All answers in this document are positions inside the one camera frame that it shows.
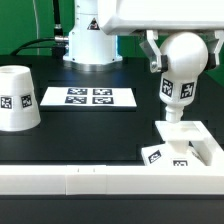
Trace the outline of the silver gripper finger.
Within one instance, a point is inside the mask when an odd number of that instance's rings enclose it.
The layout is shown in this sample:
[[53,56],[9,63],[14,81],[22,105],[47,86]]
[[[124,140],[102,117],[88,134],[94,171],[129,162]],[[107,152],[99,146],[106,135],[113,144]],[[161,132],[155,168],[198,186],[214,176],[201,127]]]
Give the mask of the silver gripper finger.
[[224,30],[215,30],[206,34],[208,62],[206,70],[215,69],[220,65],[219,53],[224,45]]

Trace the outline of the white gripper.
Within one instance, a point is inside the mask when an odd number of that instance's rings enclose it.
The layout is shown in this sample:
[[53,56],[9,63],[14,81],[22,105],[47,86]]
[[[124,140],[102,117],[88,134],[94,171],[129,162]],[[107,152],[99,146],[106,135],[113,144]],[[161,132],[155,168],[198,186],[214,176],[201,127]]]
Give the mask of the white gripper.
[[168,57],[157,46],[157,31],[224,29],[224,0],[98,0],[98,20],[107,35],[146,30],[140,47],[150,71],[163,73]]

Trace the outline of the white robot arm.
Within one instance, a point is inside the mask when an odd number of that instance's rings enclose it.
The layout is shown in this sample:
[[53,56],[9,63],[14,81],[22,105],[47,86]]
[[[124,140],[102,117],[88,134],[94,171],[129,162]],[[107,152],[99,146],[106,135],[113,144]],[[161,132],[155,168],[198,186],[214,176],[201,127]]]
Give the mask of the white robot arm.
[[121,60],[117,38],[144,35],[141,47],[153,72],[168,69],[156,40],[160,35],[189,31],[208,35],[208,64],[220,64],[224,44],[224,0],[75,0],[75,25],[64,60],[93,70]]

